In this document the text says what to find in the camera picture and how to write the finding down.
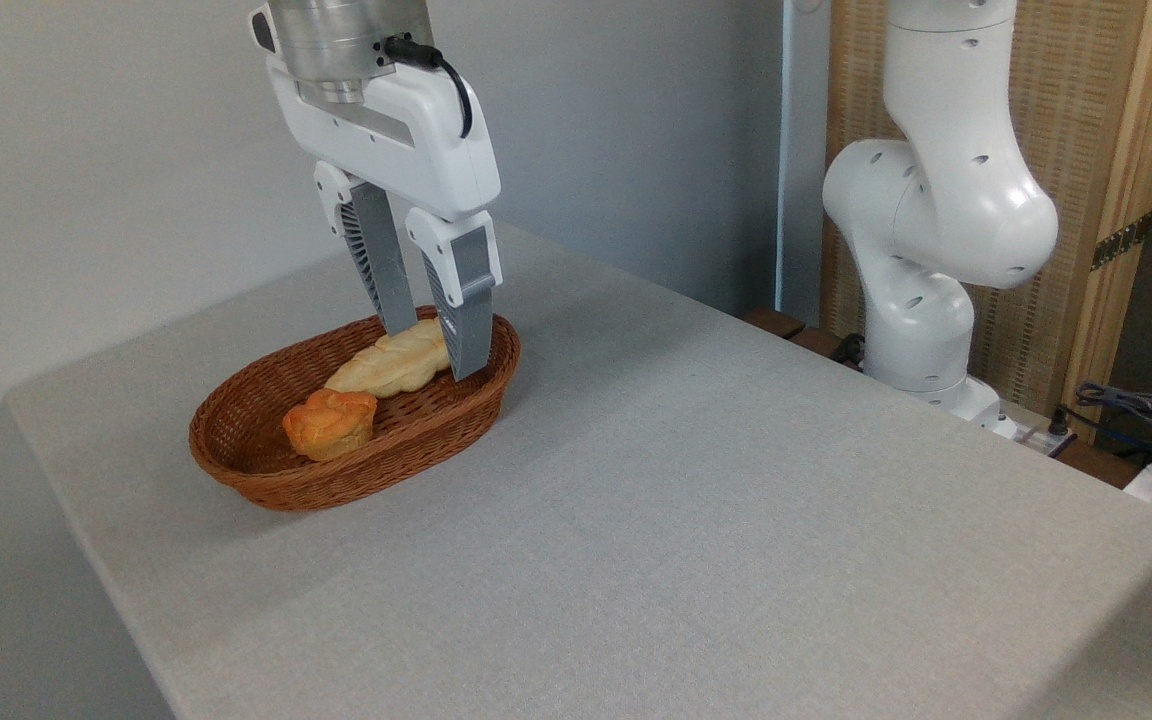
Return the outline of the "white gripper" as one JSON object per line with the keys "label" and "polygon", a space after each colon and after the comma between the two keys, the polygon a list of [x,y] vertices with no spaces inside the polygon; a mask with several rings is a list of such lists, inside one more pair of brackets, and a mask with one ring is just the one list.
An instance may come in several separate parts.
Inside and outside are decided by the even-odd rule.
{"label": "white gripper", "polygon": [[391,191],[420,206],[406,227],[420,247],[453,376],[479,372],[492,347],[492,291],[503,282],[493,219],[480,211],[500,194],[483,120],[461,138],[460,94],[442,73],[399,65],[366,83],[362,103],[335,104],[303,99],[282,60],[268,56],[266,68],[291,135],[324,160],[314,183],[329,229],[346,242],[385,331],[419,323]]}

